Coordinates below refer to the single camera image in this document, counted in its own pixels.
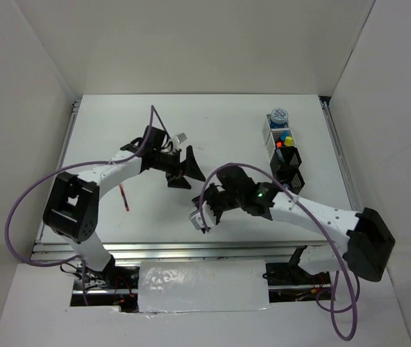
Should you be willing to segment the blue cleaning gel jar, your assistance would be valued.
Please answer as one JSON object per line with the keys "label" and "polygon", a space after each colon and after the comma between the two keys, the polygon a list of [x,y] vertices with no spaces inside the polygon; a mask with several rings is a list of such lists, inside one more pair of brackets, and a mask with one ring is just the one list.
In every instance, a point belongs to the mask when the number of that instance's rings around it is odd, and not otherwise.
{"label": "blue cleaning gel jar", "polygon": [[283,108],[275,108],[269,116],[269,126],[271,129],[288,128],[289,113]]}

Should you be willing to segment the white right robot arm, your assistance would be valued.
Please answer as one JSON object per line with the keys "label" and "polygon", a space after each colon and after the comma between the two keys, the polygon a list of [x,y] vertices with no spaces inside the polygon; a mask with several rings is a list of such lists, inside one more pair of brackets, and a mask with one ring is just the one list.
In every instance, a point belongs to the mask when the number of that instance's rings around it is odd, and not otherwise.
{"label": "white right robot arm", "polygon": [[289,223],[324,236],[326,246],[298,247],[290,258],[289,274],[296,283],[313,275],[348,269],[370,282],[382,279],[395,239],[380,214],[368,207],[360,212],[340,210],[286,193],[273,182],[255,182],[238,166],[217,172],[221,185],[210,184],[193,200],[190,215],[203,233],[216,226],[223,213],[242,209],[255,217]]}

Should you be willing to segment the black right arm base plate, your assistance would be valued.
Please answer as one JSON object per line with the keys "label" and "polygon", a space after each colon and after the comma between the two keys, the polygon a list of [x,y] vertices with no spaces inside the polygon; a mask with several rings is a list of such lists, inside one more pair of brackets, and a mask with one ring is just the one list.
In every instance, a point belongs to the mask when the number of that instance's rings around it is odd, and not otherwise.
{"label": "black right arm base plate", "polygon": [[262,275],[269,286],[282,286],[291,288],[312,288],[329,286],[331,283],[328,273],[310,275],[298,266],[288,262],[267,263],[266,272]]}

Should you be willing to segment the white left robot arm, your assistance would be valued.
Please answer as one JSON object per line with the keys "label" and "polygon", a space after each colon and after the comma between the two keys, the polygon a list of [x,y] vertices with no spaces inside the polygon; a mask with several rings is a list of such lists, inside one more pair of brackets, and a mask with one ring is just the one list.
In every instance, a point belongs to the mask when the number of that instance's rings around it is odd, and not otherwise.
{"label": "white left robot arm", "polygon": [[188,179],[205,180],[192,146],[187,146],[182,160],[181,149],[163,149],[167,140],[165,130],[146,127],[143,136],[121,147],[110,163],[76,174],[62,172],[53,183],[43,222],[82,258],[92,282],[100,288],[114,285],[122,273],[96,233],[100,199],[149,169],[165,173],[170,188],[190,189]]}

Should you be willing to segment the blue highlighter marker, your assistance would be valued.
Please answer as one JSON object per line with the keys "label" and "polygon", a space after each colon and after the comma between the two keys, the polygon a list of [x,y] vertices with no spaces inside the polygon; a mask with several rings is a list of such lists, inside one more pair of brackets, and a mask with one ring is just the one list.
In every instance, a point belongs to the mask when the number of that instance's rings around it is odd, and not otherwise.
{"label": "blue highlighter marker", "polygon": [[289,137],[289,136],[290,136],[290,135],[289,135],[288,133],[283,133],[283,134],[280,135],[280,139],[281,139],[282,141],[284,141],[285,138],[286,138],[286,137]]}

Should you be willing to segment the yellow highlighter marker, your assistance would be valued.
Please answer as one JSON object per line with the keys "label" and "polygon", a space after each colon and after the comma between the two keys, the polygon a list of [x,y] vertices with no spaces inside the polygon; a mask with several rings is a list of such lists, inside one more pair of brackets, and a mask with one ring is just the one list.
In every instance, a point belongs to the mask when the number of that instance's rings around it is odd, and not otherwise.
{"label": "yellow highlighter marker", "polygon": [[293,138],[290,136],[287,136],[284,140],[285,146],[293,146],[293,143],[294,143]]}

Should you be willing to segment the blue ballpoint pen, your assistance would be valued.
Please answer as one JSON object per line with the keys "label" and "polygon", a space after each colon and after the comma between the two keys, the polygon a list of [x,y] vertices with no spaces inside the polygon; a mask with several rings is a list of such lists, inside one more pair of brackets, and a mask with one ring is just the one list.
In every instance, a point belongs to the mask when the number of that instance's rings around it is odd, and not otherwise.
{"label": "blue ballpoint pen", "polygon": [[276,154],[277,154],[277,157],[280,159],[280,162],[281,162],[281,163],[284,163],[285,160],[284,160],[284,157],[283,157],[283,154],[282,154],[281,149],[276,149]]}

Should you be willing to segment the red gel pen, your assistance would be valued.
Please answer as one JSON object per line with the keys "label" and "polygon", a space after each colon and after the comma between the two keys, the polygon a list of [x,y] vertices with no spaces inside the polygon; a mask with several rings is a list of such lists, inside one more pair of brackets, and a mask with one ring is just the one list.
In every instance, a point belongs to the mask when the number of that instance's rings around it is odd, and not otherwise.
{"label": "red gel pen", "polygon": [[126,198],[126,193],[125,193],[124,185],[123,185],[123,184],[119,184],[119,185],[118,185],[118,188],[119,188],[119,191],[120,191],[120,193],[121,193],[121,197],[122,197],[122,200],[123,200],[123,204],[124,204],[125,211],[126,211],[126,212],[129,212],[129,211],[130,211],[130,207],[129,207],[129,204],[128,204],[128,201],[127,201],[127,198]]}

